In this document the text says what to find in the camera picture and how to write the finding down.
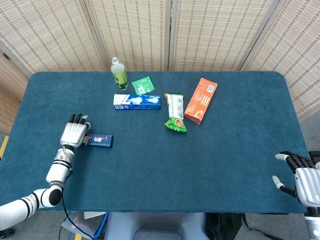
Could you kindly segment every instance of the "orange snack box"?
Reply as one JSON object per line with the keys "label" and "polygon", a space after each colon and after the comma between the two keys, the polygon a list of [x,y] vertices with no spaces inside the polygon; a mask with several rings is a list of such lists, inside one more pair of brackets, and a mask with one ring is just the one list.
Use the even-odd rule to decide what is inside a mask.
{"label": "orange snack box", "polygon": [[200,124],[217,86],[218,84],[215,82],[201,78],[188,106],[186,107],[184,117]]}

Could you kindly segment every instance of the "robotic arm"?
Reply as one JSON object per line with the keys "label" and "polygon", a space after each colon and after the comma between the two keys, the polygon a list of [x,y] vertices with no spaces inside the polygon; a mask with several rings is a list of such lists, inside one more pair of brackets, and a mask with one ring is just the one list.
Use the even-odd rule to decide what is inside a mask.
{"label": "robotic arm", "polygon": [[282,151],[275,158],[289,165],[295,179],[295,189],[292,189],[285,186],[277,176],[272,176],[276,188],[298,197],[298,201],[306,206],[304,218],[310,239],[320,240],[320,162],[314,165],[306,157],[289,151]]}
{"label": "robotic arm", "polygon": [[46,176],[49,188],[35,190],[29,196],[0,206],[0,231],[31,217],[37,209],[52,208],[60,203],[65,181],[72,173],[74,149],[88,141],[85,134],[91,124],[87,122],[87,115],[81,116],[73,114],[64,128],[60,139],[62,148],[58,150]]}

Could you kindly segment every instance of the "snack bag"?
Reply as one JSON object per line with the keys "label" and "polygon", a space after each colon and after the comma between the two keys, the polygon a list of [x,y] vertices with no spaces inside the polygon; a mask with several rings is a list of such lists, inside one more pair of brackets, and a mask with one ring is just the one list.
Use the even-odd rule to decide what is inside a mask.
{"label": "snack bag", "polygon": [[184,96],[182,94],[164,94],[169,109],[169,120],[164,124],[177,132],[186,132],[184,124]]}

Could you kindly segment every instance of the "small blue box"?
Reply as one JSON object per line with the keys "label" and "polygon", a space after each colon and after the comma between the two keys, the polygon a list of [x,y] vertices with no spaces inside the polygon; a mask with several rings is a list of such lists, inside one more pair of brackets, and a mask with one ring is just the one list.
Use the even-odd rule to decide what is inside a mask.
{"label": "small blue box", "polygon": [[159,110],[160,95],[115,94],[113,97],[115,110]]}

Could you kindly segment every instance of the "green snack wrapper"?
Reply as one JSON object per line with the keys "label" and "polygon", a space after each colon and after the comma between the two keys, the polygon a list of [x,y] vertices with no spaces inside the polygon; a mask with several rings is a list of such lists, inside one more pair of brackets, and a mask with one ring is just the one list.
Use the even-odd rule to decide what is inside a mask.
{"label": "green snack wrapper", "polygon": [[186,132],[184,124],[184,96],[182,94],[164,94],[169,109],[169,120],[164,124],[177,132]]}
{"label": "green snack wrapper", "polygon": [[132,85],[134,87],[135,93],[138,95],[150,93],[155,90],[155,87],[152,84],[150,77],[148,76],[141,78],[140,80],[133,81]]}

